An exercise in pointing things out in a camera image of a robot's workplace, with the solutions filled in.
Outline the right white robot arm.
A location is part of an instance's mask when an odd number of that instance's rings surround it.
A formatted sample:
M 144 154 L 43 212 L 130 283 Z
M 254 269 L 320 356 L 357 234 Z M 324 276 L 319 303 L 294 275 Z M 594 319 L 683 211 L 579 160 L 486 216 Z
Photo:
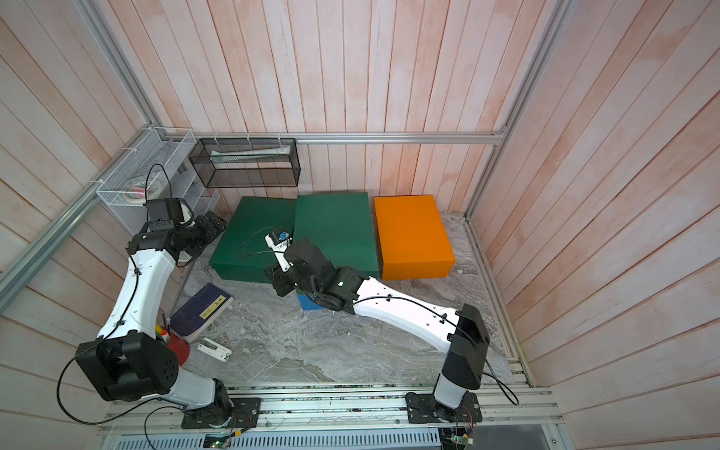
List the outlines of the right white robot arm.
M 394 290 L 349 266 L 335 267 L 307 238 L 294 241 L 275 229 L 264 238 L 277 262 L 266 268 L 278 296 L 300 290 L 330 311 L 346 312 L 391 324 L 445 354 L 430 395 L 405 395 L 408 420 L 415 424 L 456 423 L 480 388 L 491 340 L 480 311 L 436 306 Z

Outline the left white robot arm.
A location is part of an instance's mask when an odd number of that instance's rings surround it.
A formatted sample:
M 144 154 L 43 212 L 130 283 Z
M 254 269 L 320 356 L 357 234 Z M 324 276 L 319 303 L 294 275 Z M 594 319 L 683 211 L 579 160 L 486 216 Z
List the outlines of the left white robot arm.
M 226 387 L 181 367 L 156 334 L 161 296 L 180 257 L 197 257 L 227 223 L 214 212 L 195 215 L 182 198 L 145 203 L 146 222 L 127 245 L 129 266 L 120 294 L 97 338 L 78 346 L 77 364 L 104 401 L 167 401 L 190 426 L 221 428 L 233 415 Z

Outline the small green shoebox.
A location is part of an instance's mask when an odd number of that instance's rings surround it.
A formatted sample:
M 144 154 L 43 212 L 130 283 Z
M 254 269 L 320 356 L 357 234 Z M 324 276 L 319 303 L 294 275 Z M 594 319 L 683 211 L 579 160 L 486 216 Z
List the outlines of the small green shoebox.
M 296 200 L 244 197 L 236 208 L 210 266 L 225 281 L 269 284 L 264 273 L 277 263 L 264 238 L 275 229 L 294 230 Z

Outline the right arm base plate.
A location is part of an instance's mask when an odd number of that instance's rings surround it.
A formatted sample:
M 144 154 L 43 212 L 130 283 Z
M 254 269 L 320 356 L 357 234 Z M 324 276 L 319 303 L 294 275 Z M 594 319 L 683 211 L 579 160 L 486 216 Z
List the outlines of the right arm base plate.
M 466 392 L 459 407 L 452 409 L 432 394 L 409 392 L 405 395 L 408 421 L 411 424 L 466 423 L 474 425 L 483 418 L 476 394 Z

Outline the blue shoebox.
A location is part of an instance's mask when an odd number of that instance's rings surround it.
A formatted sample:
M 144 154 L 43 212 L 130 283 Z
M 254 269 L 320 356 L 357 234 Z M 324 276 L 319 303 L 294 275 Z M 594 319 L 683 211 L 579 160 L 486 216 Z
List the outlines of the blue shoebox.
M 307 294 L 298 294 L 297 299 L 303 311 L 322 311 L 324 307 L 316 304 Z

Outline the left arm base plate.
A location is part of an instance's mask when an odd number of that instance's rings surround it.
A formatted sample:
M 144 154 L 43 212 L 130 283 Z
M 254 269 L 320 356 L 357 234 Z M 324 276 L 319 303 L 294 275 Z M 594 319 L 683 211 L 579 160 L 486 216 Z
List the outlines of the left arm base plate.
M 185 411 L 181 429 L 255 428 L 261 402 L 259 397 L 222 399 L 204 408 Z

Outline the large green shoebox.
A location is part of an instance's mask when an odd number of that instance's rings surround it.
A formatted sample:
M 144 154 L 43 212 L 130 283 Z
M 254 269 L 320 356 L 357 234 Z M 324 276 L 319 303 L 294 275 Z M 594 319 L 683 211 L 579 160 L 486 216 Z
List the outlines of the large green shoebox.
M 365 192 L 301 195 L 296 200 L 294 239 L 307 238 L 337 267 L 380 276 L 369 196 Z

